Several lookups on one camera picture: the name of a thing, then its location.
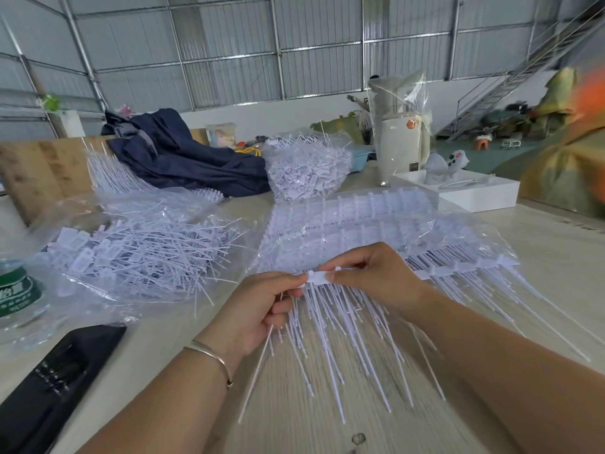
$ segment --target dark blue cloth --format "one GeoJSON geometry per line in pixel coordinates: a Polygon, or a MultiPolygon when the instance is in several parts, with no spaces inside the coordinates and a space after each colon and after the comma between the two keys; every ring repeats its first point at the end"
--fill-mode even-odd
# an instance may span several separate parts
{"type": "Polygon", "coordinates": [[[148,137],[136,134],[107,142],[120,162],[157,188],[205,187],[231,197],[270,190],[262,157],[196,142],[180,114],[172,108],[133,116],[128,123],[148,137]],[[149,139],[155,149],[149,146],[149,139]]]}

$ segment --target metal stair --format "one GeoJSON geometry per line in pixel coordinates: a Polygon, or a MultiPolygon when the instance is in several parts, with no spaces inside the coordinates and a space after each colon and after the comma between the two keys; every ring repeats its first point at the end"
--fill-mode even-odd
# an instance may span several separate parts
{"type": "Polygon", "coordinates": [[[544,41],[534,52],[529,54],[529,56],[526,56],[527,47],[523,48],[516,54],[519,55],[522,53],[524,55],[524,58],[520,62],[506,71],[496,70],[458,100],[456,118],[439,131],[437,135],[449,137],[448,141],[455,140],[466,130],[475,127],[478,122],[480,122],[481,118],[494,109],[496,104],[504,97],[509,95],[535,73],[553,67],[561,56],[574,48],[588,35],[601,28],[601,26],[605,24],[603,12],[605,12],[605,6],[591,11],[590,16],[586,15],[585,11],[583,14],[580,14],[578,17],[571,20],[571,22],[569,22],[560,32],[555,33],[544,41],[544,38],[540,37],[544,33],[556,29],[558,22],[554,23],[533,41],[544,41]],[[470,100],[468,103],[461,105],[465,100],[465,97],[468,97],[474,90],[478,89],[482,84],[485,84],[490,78],[498,75],[505,76],[501,83],[488,90],[483,95],[475,97],[475,100],[470,100]]]}

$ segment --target silver bracelet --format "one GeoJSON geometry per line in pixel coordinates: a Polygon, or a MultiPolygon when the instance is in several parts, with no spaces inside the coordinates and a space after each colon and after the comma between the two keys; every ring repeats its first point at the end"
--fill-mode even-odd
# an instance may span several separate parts
{"type": "Polygon", "coordinates": [[[223,372],[225,377],[227,378],[227,388],[229,389],[233,385],[233,380],[231,379],[231,375],[229,374],[229,368],[225,364],[224,360],[220,358],[215,351],[209,348],[206,344],[202,344],[199,341],[192,341],[187,344],[184,349],[191,349],[192,351],[197,351],[201,353],[205,353],[206,355],[214,358],[223,366],[223,372]]]}

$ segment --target smartphone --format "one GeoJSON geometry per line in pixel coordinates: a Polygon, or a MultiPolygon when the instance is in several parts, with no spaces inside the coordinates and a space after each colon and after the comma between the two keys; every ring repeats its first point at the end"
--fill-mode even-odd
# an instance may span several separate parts
{"type": "Polygon", "coordinates": [[[48,453],[125,332],[114,324],[67,333],[0,405],[0,453],[48,453]]]}

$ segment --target person's left hand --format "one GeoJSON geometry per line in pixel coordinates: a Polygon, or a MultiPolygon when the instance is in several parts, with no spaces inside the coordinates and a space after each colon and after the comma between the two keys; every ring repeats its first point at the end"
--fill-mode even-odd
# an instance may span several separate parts
{"type": "Polygon", "coordinates": [[[284,326],[292,297],[303,295],[298,287],[306,281],[307,274],[287,272],[246,277],[195,339],[217,352],[233,375],[241,359],[267,338],[271,325],[284,326]]]}

